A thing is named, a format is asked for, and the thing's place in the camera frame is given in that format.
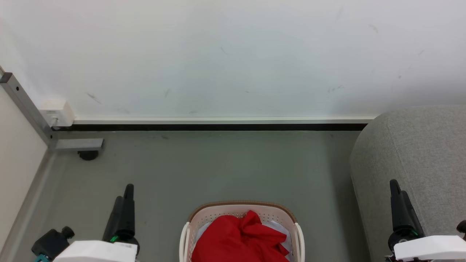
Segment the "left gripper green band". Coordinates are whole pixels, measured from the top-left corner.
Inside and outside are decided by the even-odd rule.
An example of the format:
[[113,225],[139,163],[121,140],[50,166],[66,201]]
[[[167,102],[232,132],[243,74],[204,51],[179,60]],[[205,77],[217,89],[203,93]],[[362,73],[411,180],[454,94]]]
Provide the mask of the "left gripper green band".
[[140,252],[140,244],[135,235],[135,202],[134,185],[127,184],[122,196],[115,199],[113,209],[110,213],[106,228],[103,234],[103,241],[112,244],[123,245],[135,250],[135,255]]

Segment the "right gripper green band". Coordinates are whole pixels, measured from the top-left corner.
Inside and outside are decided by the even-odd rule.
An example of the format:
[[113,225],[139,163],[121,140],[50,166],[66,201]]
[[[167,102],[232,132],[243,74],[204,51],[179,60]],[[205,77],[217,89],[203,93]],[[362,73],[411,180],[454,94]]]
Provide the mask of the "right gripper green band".
[[396,179],[390,180],[390,193],[393,233],[389,236],[388,246],[394,252],[396,244],[423,238],[425,234],[409,195]]

